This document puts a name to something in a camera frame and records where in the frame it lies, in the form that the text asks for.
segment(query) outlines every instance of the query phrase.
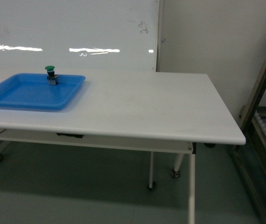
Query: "white wall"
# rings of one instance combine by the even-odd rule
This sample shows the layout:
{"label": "white wall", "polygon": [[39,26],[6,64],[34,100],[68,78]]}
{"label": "white wall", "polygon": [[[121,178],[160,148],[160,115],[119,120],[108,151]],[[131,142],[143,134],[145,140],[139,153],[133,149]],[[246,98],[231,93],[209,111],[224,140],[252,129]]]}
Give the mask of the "white wall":
{"label": "white wall", "polygon": [[266,56],[266,0],[165,0],[163,37],[161,71],[208,74],[237,120]]}

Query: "table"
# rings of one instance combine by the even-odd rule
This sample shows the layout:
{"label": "table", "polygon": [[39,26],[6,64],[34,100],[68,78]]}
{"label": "table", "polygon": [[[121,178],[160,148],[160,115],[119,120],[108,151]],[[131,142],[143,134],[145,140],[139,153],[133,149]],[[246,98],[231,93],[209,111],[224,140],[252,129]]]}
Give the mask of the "table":
{"label": "table", "polygon": [[183,155],[189,154],[188,220],[194,223],[195,143],[245,143],[209,77],[125,70],[62,71],[86,76],[72,101],[54,112],[0,109],[0,128],[7,129],[0,140],[150,151],[150,189],[154,187],[153,152],[178,154],[174,177]]}

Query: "gray floor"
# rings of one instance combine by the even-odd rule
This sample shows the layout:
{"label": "gray floor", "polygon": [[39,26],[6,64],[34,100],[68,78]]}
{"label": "gray floor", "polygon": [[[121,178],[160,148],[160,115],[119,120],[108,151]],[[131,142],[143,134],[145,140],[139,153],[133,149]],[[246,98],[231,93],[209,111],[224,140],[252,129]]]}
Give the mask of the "gray floor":
{"label": "gray floor", "polygon": [[[188,159],[172,179],[175,155],[12,143],[0,163],[0,224],[187,223]],[[196,223],[258,224],[226,146],[198,145]]]}

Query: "whiteboard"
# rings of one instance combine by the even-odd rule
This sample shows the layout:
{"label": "whiteboard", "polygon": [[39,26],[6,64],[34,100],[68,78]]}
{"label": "whiteboard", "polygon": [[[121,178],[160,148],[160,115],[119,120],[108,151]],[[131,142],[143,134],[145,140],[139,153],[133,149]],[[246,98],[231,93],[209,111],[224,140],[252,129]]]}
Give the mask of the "whiteboard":
{"label": "whiteboard", "polygon": [[0,67],[155,70],[158,10],[159,0],[0,0]]}

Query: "blue tray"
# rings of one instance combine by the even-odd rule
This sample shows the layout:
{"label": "blue tray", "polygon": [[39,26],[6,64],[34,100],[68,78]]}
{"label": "blue tray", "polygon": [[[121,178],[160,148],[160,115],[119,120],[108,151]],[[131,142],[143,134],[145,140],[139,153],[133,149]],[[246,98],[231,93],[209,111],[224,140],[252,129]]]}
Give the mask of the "blue tray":
{"label": "blue tray", "polygon": [[17,74],[0,83],[0,107],[61,110],[84,80],[58,75],[58,84],[49,85],[45,74]]}

